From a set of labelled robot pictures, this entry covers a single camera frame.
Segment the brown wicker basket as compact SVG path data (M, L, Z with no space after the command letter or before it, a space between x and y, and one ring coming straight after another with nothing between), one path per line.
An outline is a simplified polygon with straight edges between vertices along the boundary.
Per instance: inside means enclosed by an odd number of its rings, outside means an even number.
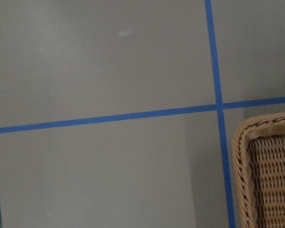
M243 228L285 228L285 112L242 122L232 140Z

